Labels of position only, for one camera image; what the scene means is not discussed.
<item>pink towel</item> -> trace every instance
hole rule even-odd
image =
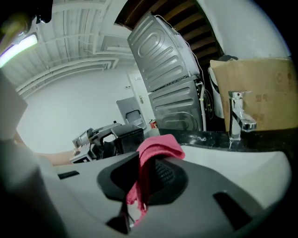
[[[154,136],[146,139],[137,149],[139,152],[139,178],[126,196],[127,204],[133,204],[138,201],[138,209],[141,210],[143,216],[146,214],[147,201],[149,197],[149,166],[145,162],[155,155],[165,155],[167,157],[175,157],[183,159],[185,154],[181,146],[177,143],[175,137],[171,134],[163,136]]]

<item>light fixture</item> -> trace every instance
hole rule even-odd
[[[26,37],[25,39],[21,40],[19,44],[10,47],[0,56],[0,68],[2,68],[12,57],[16,56],[18,53],[35,45],[37,41],[38,39],[36,35],[32,34]]]

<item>white sink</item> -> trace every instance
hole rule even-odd
[[[291,168],[283,152],[228,152],[181,147],[185,161],[221,173],[246,190],[263,208],[279,201],[291,181]]]

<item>ceiling pipe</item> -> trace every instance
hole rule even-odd
[[[69,67],[69,66],[74,66],[74,65],[79,65],[81,63],[87,63],[87,62],[100,62],[101,64],[108,64],[108,69],[111,67],[111,61],[109,60],[114,60],[114,64],[113,67],[115,68],[116,64],[118,63],[119,59],[116,57],[105,57],[105,58],[94,58],[94,59],[80,59],[80,60],[76,60],[76,61],[71,61],[69,63],[60,65],[60,66],[55,66],[52,68],[49,68],[49,70],[45,70],[37,75],[35,75],[34,77],[32,77],[31,79],[27,80],[25,83],[21,84],[20,86],[17,87],[16,91],[20,91],[22,90],[24,87],[26,87],[27,85],[33,83],[34,81],[40,79],[41,77],[47,75],[48,73],[51,73],[53,71],[59,70],[61,68],[65,68],[65,67]]]
[[[75,34],[75,35],[64,35],[64,36],[57,37],[57,38],[54,38],[54,39],[50,39],[50,40],[47,40],[47,41],[39,42],[38,45],[39,46],[42,46],[42,45],[45,45],[45,44],[48,44],[48,43],[52,43],[53,41],[63,40],[63,39],[66,39],[66,38],[73,38],[75,40],[78,40],[77,37],[80,37],[80,36],[94,36],[94,35],[95,35],[94,33],[82,33],[82,34]]]
[[[88,58],[89,60],[90,59],[102,59],[102,60],[118,60],[119,61],[119,57],[104,57],[104,58],[98,58],[98,57],[96,57],[96,55],[88,55],[88,56],[92,56],[92,58]],[[68,58],[63,58],[63,59],[58,59],[58,60],[54,60],[54,61],[50,61],[50,62],[46,62],[46,61],[44,61],[45,63],[47,63],[48,65],[49,64],[53,64],[53,63],[55,63],[55,62],[58,62],[58,61],[62,61],[62,60],[68,60],[68,59],[74,59],[74,58],[78,58],[78,56],[74,56],[74,57],[68,57]]]
[[[119,55],[133,56],[132,53],[115,52],[115,51],[99,51],[99,52],[95,52],[95,54],[96,54],[96,55],[101,55],[101,54],[119,54]]]
[[[71,73],[71,72],[78,72],[78,70],[80,68],[84,69],[86,67],[91,67],[91,66],[101,66],[103,65],[103,63],[100,63],[98,64],[98,62],[93,62],[93,63],[86,63],[86,64],[81,64],[80,67],[77,67],[77,66],[70,66],[70,67],[67,67],[67,68],[63,68],[63,69],[60,69],[60,70],[56,70],[56,71],[53,71],[51,73],[48,73],[46,75],[44,75],[43,77],[39,78],[38,80],[35,80],[34,82],[26,85],[24,88],[22,88],[21,90],[18,91],[18,93],[20,95],[22,95],[23,93],[25,93],[27,90],[30,90],[32,87],[40,84],[41,82],[43,81],[46,81],[52,77],[55,77],[61,73]]]
[[[58,75],[57,77],[54,77],[53,80],[48,81],[48,82],[46,82],[45,84],[41,85],[40,87],[34,89],[34,90],[31,91],[29,94],[25,95],[23,98],[25,99],[25,98],[29,97],[30,95],[32,95],[32,94],[35,93],[36,91],[40,90],[40,89],[43,88],[44,86],[46,86],[46,85],[48,85],[49,83],[52,83],[52,82],[54,82],[54,81],[56,81],[56,80],[58,80],[58,79],[60,79],[60,78],[69,76],[69,75],[74,74],[74,73],[81,73],[81,72],[92,71],[92,70],[102,70],[102,71],[104,71],[104,68],[103,68],[103,67],[99,67],[99,68],[94,68],[94,67],[93,67],[93,68],[87,68],[87,69],[81,69],[81,70],[77,70],[77,71],[69,72],[69,73],[67,73],[67,74],[63,74],[63,75]],[[23,91],[22,93],[19,93],[19,94],[22,96],[22,95],[25,94],[28,90],[30,90],[32,87],[28,88],[26,91]]]
[[[23,94],[25,91],[29,90],[30,88],[38,85],[39,83],[55,76],[55,75],[58,75],[59,73],[63,73],[63,72],[67,72],[67,71],[72,71],[72,70],[75,70],[75,69],[79,69],[79,68],[83,68],[83,67],[86,67],[86,66],[94,66],[94,65],[104,65],[104,64],[107,64],[107,63],[110,63],[108,61],[102,61],[102,62],[93,62],[93,63],[88,63],[88,64],[80,64],[79,66],[78,65],[74,65],[74,66],[69,66],[69,67],[64,67],[62,69],[57,69],[55,71],[45,71],[47,72],[46,74],[44,74],[42,77],[39,77],[38,79],[32,81],[31,83],[28,83],[25,87],[21,88],[20,90],[17,89],[17,92],[19,94]]]
[[[93,50],[92,50],[93,54],[95,54],[95,52],[96,52],[98,36],[99,36],[100,31],[101,31],[102,24],[103,24],[104,18],[107,14],[107,10],[108,10],[110,4],[111,4],[111,0],[106,0],[106,2],[104,4],[104,9],[102,10],[102,12],[101,12],[101,14],[100,14],[100,16],[97,20],[96,24],[98,25],[98,28],[96,29],[96,34],[94,35],[94,38],[93,38]]]
[[[63,2],[55,3],[52,6],[52,14],[57,12],[63,12],[67,10],[82,10],[82,9],[92,9],[92,10],[104,10],[105,4],[100,2],[90,2],[90,1],[72,1],[72,2]]]

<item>white ceiling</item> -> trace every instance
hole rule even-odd
[[[27,96],[47,83],[78,71],[135,63],[130,31],[114,24],[127,0],[54,0],[52,20],[35,24],[38,44],[3,67],[17,91]]]

